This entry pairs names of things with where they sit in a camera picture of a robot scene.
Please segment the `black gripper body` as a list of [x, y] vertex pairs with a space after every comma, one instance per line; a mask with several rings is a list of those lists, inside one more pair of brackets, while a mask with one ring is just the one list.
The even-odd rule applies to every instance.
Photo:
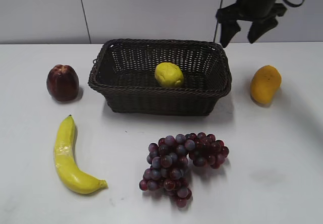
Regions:
[[287, 8], [276, 0], [236, 0], [230, 6], [221, 9], [221, 21], [256, 21], [270, 16], [283, 16]]

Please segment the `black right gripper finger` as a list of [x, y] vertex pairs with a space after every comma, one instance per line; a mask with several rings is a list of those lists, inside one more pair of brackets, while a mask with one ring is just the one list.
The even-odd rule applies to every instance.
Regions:
[[220, 44], [223, 48], [226, 48], [231, 39], [241, 31], [241, 27], [236, 20], [224, 21], [221, 23], [221, 36]]
[[254, 21], [248, 32], [248, 41], [250, 43], [255, 43], [265, 33], [277, 27], [277, 25], [278, 21], [275, 17], [271, 17], [261, 21]]

